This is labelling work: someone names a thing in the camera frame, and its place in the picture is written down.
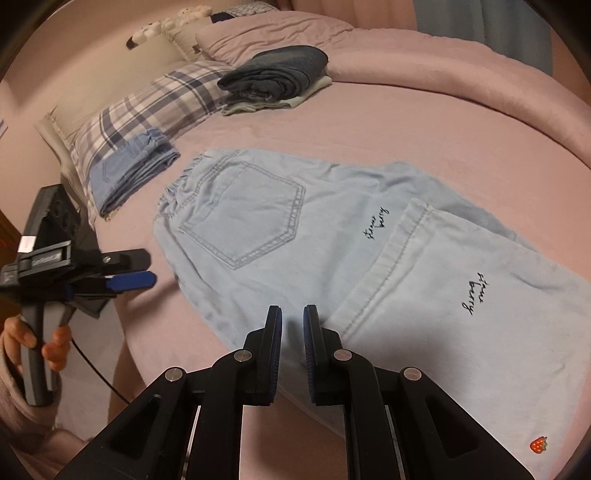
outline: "jeans back pocket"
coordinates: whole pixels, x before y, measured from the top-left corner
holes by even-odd
[[[181,230],[233,269],[296,236],[304,187],[256,165],[242,164],[207,215],[194,215]]]

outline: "black cable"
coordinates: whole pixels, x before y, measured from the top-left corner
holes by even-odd
[[[103,382],[105,382],[105,385],[106,385],[107,387],[109,387],[109,388],[110,388],[110,389],[113,391],[113,393],[114,393],[115,395],[117,395],[117,396],[118,396],[118,397],[119,397],[119,398],[120,398],[122,401],[124,401],[125,403],[127,403],[127,405],[129,405],[131,402],[130,402],[129,400],[127,400],[127,399],[126,399],[126,398],[125,398],[123,395],[121,395],[121,394],[120,394],[120,393],[117,391],[117,389],[116,389],[116,388],[115,388],[113,385],[111,385],[111,384],[109,383],[109,381],[108,381],[108,380],[107,380],[105,377],[103,377],[103,376],[101,375],[101,373],[100,373],[100,372],[99,372],[99,371],[96,369],[96,367],[95,367],[95,366],[92,364],[92,362],[91,362],[90,360],[88,360],[88,357],[87,357],[87,356],[86,356],[86,355],[85,355],[85,354],[82,352],[82,350],[80,350],[80,347],[79,347],[79,346],[76,344],[76,342],[74,341],[74,339],[72,339],[72,345],[74,345],[74,348],[75,348],[76,350],[78,350],[78,353],[79,353],[79,354],[80,354],[80,356],[81,356],[81,357],[82,357],[82,358],[83,358],[83,359],[86,361],[86,363],[87,363],[87,364],[90,366],[90,368],[94,370],[95,374],[97,374],[97,375],[99,376],[99,378],[100,378],[100,379],[101,379]]]

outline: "pillow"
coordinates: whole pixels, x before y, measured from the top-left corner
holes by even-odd
[[[246,17],[248,15],[256,15],[269,11],[277,10],[276,7],[266,2],[253,2],[251,4],[240,4],[229,7],[224,11],[233,17]],[[206,60],[206,56],[201,52],[197,40],[195,40],[198,30],[211,25],[213,23],[211,17],[200,18],[193,22],[182,25],[164,32],[164,35],[175,45],[180,51],[181,55],[187,61]]]
[[[217,81],[229,71],[228,65],[218,61],[185,64],[103,109],[80,128],[71,153],[88,199],[91,224],[98,214],[89,183],[91,166],[149,128],[160,129],[172,141],[203,122],[222,107],[228,93],[220,90]]]
[[[205,55],[199,49],[195,35],[197,31],[206,25],[212,24],[212,18],[200,18],[194,22],[184,24],[182,27],[164,32],[164,35],[178,48],[181,55],[187,61],[205,60]]]
[[[78,177],[78,172],[72,163],[70,152],[53,128],[53,125],[49,120],[49,114],[37,122],[35,128],[57,157],[57,160],[60,163],[61,176],[67,182],[66,187],[70,187],[68,193],[74,197],[74,201],[78,206],[84,207],[86,205],[86,197],[84,195],[82,184],[80,183],[80,178]]]
[[[347,22],[307,12],[273,11],[207,25],[196,32],[202,51],[239,67],[254,55],[289,45],[322,49],[353,30]]]
[[[167,38],[154,38],[129,51],[109,52],[64,88],[49,119],[69,149],[79,128],[92,115],[186,63]]]
[[[266,4],[273,5],[277,7],[277,2],[275,0],[262,0]],[[213,2],[213,13],[217,14],[223,11],[226,11],[228,8],[235,7],[237,5],[246,5],[252,3],[252,0],[215,0]]]

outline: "metal screw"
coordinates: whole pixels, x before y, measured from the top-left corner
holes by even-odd
[[[249,350],[238,350],[234,354],[234,360],[237,362],[247,362],[252,358],[252,353]]]
[[[347,360],[351,360],[353,358],[353,354],[344,348],[340,350],[336,350],[333,353],[334,358],[336,358],[339,362],[346,362]]]
[[[404,376],[409,380],[416,382],[417,380],[421,380],[423,374],[418,368],[410,367],[404,371]]]
[[[180,380],[183,376],[183,371],[180,368],[169,368],[168,370],[166,370],[166,373],[164,374],[164,378],[166,380],[168,380],[169,382],[176,382],[177,380]]]

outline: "folded clothes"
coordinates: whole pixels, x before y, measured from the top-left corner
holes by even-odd
[[[222,109],[222,115],[228,116],[239,112],[256,112],[264,108],[295,108],[303,103],[308,97],[332,83],[332,79],[326,75],[317,79],[312,85],[302,92],[300,96],[266,102],[264,100],[245,100],[238,95],[230,95],[226,99],[227,105]]]
[[[217,83],[241,98],[276,102],[300,96],[318,78],[326,53],[309,45],[296,45],[258,53]]]
[[[150,128],[91,166],[90,186],[100,216],[104,218],[123,205],[179,156],[158,128]]]

